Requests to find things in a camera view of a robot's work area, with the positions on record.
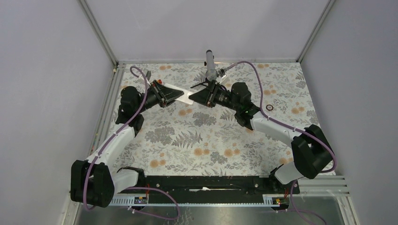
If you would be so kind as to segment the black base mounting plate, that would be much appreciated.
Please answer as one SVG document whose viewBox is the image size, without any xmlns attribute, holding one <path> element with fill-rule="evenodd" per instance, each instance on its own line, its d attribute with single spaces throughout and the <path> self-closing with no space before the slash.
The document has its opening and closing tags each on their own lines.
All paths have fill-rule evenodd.
<svg viewBox="0 0 398 225">
<path fill-rule="evenodd" d="M 280 184 L 277 179 L 260 176 L 146 176 L 137 187 L 146 190 L 124 190 L 124 194 L 143 194 L 149 203 L 170 203 L 160 189 L 178 204 L 243 204 L 262 203 L 263 195 L 299 194 L 298 184 Z"/>
</svg>

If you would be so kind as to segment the aluminium frame rail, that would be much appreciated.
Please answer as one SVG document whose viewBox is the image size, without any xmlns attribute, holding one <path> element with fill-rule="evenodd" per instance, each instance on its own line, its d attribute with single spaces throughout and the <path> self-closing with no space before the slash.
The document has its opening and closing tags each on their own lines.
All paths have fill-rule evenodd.
<svg viewBox="0 0 398 225">
<path fill-rule="evenodd" d="M 88 2 L 86 0 L 77 0 L 79 5 L 82 8 L 82 11 L 85 15 L 85 17 L 88 20 L 88 23 L 92 27 L 94 34 L 96 35 L 97 39 L 99 40 L 102 48 L 104 49 L 107 57 L 113 64 L 115 68 L 118 66 L 118 59 L 116 58 L 115 54 L 113 53 L 111 46 L 109 45 L 104 33 L 102 32 L 99 23 L 97 22 L 94 13 L 92 12 Z"/>
</svg>

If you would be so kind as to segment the floral patterned table mat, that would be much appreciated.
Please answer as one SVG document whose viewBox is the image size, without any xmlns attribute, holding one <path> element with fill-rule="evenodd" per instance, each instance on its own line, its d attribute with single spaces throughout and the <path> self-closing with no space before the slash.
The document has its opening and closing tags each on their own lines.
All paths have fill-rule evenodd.
<svg viewBox="0 0 398 225">
<path fill-rule="evenodd" d="M 217 64 L 226 68 L 225 87 L 244 82 L 251 100 L 263 103 L 272 118 L 297 128 L 318 124 L 299 63 Z M 139 134 L 125 147 L 111 171 L 122 167 L 146 175 L 268 175 L 293 161 L 290 146 L 264 133 L 240 126 L 231 109 L 175 102 L 143 113 Z"/>
</svg>

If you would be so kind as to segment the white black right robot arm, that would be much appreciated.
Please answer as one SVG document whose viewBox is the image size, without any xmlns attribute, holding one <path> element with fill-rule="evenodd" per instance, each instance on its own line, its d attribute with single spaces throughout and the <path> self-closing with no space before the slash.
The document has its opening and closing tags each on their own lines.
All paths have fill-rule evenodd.
<svg viewBox="0 0 398 225">
<path fill-rule="evenodd" d="M 189 95 L 189 99 L 207 107 L 221 105 L 232 109 L 239 125 L 291 147 L 293 161 L 271 172 L 273 177 L 269 180 L 269 187 L 275 193 L 283 192 L 294 180 L 315 178 L 333 160 L 331 147 L 317 125 L 297 129 L 266 117 L 251 101 L 251 93 L 244 82 L 236 82 L 231 90 L 226 90 L 216 81 L 211 81 L 204 89 Z"/>
</svg>

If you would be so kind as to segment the white air conditioner remote control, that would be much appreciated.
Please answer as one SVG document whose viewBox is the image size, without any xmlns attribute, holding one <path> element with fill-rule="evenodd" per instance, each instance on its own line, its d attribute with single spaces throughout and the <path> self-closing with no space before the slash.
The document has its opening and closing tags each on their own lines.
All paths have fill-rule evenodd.
<svg viewBox="0 0 398 225">
<path fill-rule="evenodd" d="M 174 86 L 174 85 L 172 85 L 170 83 L 164 83 L 163 85 L 168 87 L 168 88 L 171 88 L 171 89 L 182 91 L 184 93 L 182 96 L 178 97 L 176 99 L 176 101 L 179 101 L 179 102 L 182 102 L 182 103 L 185 103 L 185 104 L 188 104 L 188 105 L 193 105 L 194 101 L 189 99 L 189 96 L 192 95 L 194 92 L 186 90 L 186 89 L 182 89 L 182 88 Z"/>
</svg>

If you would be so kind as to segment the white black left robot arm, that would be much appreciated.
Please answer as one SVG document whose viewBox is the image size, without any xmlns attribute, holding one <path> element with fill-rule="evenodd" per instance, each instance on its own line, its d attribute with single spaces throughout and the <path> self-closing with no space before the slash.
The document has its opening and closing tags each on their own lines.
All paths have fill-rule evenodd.
<svg viewBox="0 0 398 225">
<path fill-rule="evenodd" d="M 175 101 L 193 104 L 191 91 L 154 80 L 145 82 L 144 93 L 127 86 L 121 91 L 114 132 L 86 159 L 76 160 L 71 167 L 70 198 L 74 202 L 107 207 L 115 194 L 130 188 L 139 193 L 145 188 L 142 170 L 122 169 L 111 172 L 119 155 L 140 132 L 142 112 L 159 105 L 165 108 Z"/>
</svg>

